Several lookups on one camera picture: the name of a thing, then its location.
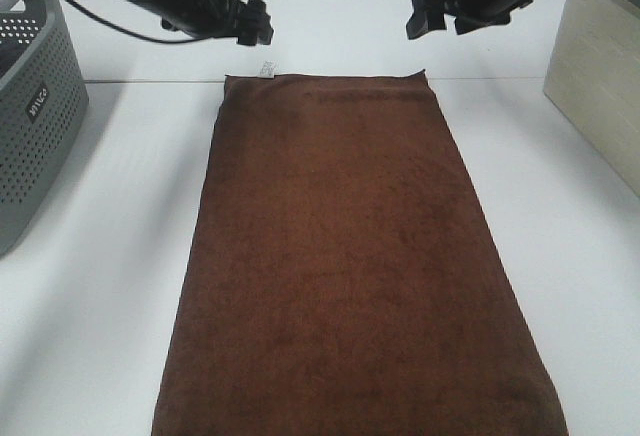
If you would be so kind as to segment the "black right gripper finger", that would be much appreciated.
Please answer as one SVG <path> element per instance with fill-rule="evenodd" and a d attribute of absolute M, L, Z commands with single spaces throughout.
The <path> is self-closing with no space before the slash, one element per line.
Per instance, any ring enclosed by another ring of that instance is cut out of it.
<path fill-rule="evenodd" d="M 416 40 L 433 31 L 446 29 L 444 0 L 411 0 L 413 13 L 406 23 L 409 40 Z"/>
<path fill-rule="evenodd" d="M 468 11 L 459 11 L 455 15 L 454 26 L 457 35 L 465 35 L 471 32 L 492 26 L 506 26 L 511 23 L 509 11 L 488 16 Z"/>

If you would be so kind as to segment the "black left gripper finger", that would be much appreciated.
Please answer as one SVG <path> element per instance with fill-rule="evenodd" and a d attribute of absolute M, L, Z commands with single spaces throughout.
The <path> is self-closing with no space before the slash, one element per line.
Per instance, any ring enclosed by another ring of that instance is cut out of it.
<path fill-rule="evenodd" d="M 190 39 L 198 36 L 194 25 L 188 20 L 162 18 L 160 24 L 164 31 L 171 34 L 180 34 Z"/>
<path fill-rule="evenodd" d="M 237 43 L 242 46 L 270 45 L 274 35 L 271 16 L 263 0 L 247 0 L 237 14 Z"/>

